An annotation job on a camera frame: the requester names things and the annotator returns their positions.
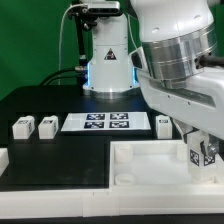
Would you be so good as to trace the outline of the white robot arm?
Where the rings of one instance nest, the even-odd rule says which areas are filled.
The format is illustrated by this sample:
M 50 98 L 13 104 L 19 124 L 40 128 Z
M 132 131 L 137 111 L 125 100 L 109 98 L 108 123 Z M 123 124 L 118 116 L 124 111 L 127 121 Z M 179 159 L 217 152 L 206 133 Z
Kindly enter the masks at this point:
M 207 0 L 127 0 L 141 46 L 131 54 L 146 103 L 213 157 L 224 140 L 224 59 Z

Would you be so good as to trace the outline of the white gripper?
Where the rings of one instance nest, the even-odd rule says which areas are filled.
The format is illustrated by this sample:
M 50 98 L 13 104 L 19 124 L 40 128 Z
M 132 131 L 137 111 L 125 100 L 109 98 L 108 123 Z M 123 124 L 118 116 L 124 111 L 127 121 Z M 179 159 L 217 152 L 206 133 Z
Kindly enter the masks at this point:
M 219 139 L 224 140 L 224 69 L 205 68 L 187 78 L 183 89 L 169 89 L 150 77 L 142 47 L 133 51 L 130 58 L 137 69 L 144 100 L 150 108 L 174 118 L 181 138 L 186 124 L 211 134 L 203 137 L 201 152 L 204 163 L 213 164 L 219 153 Z

